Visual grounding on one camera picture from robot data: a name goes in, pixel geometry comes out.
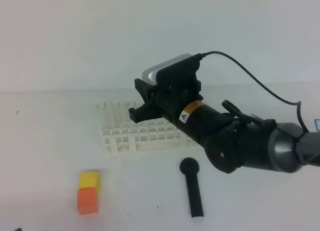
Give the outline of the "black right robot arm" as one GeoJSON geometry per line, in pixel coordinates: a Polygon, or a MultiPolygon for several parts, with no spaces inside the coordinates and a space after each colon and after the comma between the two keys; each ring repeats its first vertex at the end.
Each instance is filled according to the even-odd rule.
{"type": "Polygon", "coordinates": [[[143,105],[129,109],[135,123],[164,118],[204,148],[215,168],[247,167],[294,173],[320,164],[320,134],[304,122],[278,123],[241,112],[228,100],[221,113],[205,104],[196,73],[205,53],[188,53],[145,70],[134,81],[143,105]]]}

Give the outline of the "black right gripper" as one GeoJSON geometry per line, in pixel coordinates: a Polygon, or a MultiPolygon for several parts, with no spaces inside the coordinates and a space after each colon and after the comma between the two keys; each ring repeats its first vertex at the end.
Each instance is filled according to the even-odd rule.
{"type": "Polygon", "coordinates": [[[144,104],[139,108],[130,108],[129,117],[134,123],[154,120],[163,116],[169,121],[176,121],[180,112],[193,101],[201,101],[201,82],[196,72],[200,68],[201,54],[179,61],[171,66],[161,69],[156,74],[156,85],[149,84],[142,79],[134,80],[135,89],[142,97],[144,104]],[[155,104],[156,94],[160,95],[155,104]]]}

